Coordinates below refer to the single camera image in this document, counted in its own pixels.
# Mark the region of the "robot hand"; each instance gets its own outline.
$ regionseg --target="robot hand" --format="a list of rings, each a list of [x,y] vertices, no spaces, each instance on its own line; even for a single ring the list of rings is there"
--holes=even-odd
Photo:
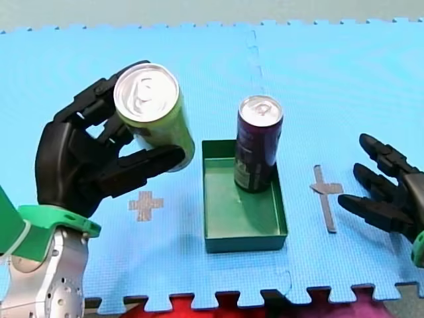
[[[184,159],[184,151],[172,145],[119,158],[121,148],[133,140],[113,102],[115,84],[127,68],[76,95],[74,102],[45,126],[35,162],[39,204],[62,207],[88,218],[104,197],[117,197],[144,186],[148,178]],[[103,132],[97,138],[85,131],[103,122]]]
[[[399,232],[413,243],[412,261],[424,267],[424,173],[410,166],[406,157],[389,144],[367,134],[359,143],[385,175],[395,178],[394,185],[362,164],[355,164],[353,174],[370,192],[372,199],[340,195],[339,204],[386,232]]]

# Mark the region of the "green tray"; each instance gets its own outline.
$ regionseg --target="green tray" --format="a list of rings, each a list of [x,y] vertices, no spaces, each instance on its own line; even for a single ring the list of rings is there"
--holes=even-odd
[[[262,193],[234,182],[235,140],[202,142],[205,244],[209,253],[278,250],[288,230],[278,172]]]

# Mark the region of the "can label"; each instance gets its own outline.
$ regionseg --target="can label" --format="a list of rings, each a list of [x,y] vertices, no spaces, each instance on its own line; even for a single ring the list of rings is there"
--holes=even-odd
[[[254,96],[242,103],[238,112],[234,175],[241,188],[259,192],[269,187],[281,127],[282,110],[274,100]]]
[[[184,150],[184,160],[169,170],[169,172],[176,172],[185,168],[194,157],[195,145],[187,127],[187,121],[182,107],[169,125],[152,127],[150,129],[144,127],[129,128],[141,148],[152,149],[158,146],[173,144],[180,146]]]

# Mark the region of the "puzzle mat edge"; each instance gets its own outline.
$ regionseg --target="puzzle mat edge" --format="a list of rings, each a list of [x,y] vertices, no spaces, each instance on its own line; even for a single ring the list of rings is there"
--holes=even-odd
[[[195,24],[195,23],[182,23],[179,26],[169,26],[166,23],[157,23],[157,24],[153,24],[153,25],[149,25],[149,26],[143,26],[142,24],[127,24],[127,25],[123,25],[123,26],[111,26],[108,24],[98,24],[95,26],[86,26],[84,24],[79,24],[79,23],[72,23],[69,24],[67,27],[62,27],[60,28],[59,26],[56,25],[45,25],[42,26],[41,28],[31,28],[30,26],[20,26],[17,28],[14,28],[12,31],[6,31],[3,30],[2,28],[0,28],[0,34],[11,34],[14,32],[22,32],[22,31],[27,31],[27,32],[31,32],[31,31],[43,31],[43,30],[68,30],[68,29],[97,29],[97,28],[115,28],[115,29],[120,29],[120,28],[140,28],[140,29],[145,29],[145,28],[179,28],[179,27],[210,27],[213,25],[218,25],[220,27],[231,27],[231,26],[237,26],[239,24],[242,25],[251,25],[252,27],[254,26],[258,26],[258,25],[265,25],[265,24],[275,24],[275,25],[287,25],[287,26],[298,26],[298,25],[321,25],[321,24],[331,24],[331,25],[345,25],[345,24],[370,24],[370,23],[424,23],[424,17],[418,18],[418,19],[409,19],[409,18],[405,18],[405,17],[394,17],[392,20],[390,21],[386,21],[383,19],[367,19],[364,22],[362,21],[358,21],[356,19],[342,19],[337,23],[331,23],[328,20],[325,19],[319,19],[319,20],[314,20],[312,23],[307,23],[303,20],[299,20],[299,19],[290,19],[287,20],[284,23],[280,23],[277,22],[275,20],[263,20],[260,24],[254,24],[254,23],[244,23],[244,22],[239,22],[239,23],[233,23],[232,25],[228,25],[228,24],[224,24],[224,23],[220,23],[219,21],[211,21],[209,23],[205,23],[205,24]]]

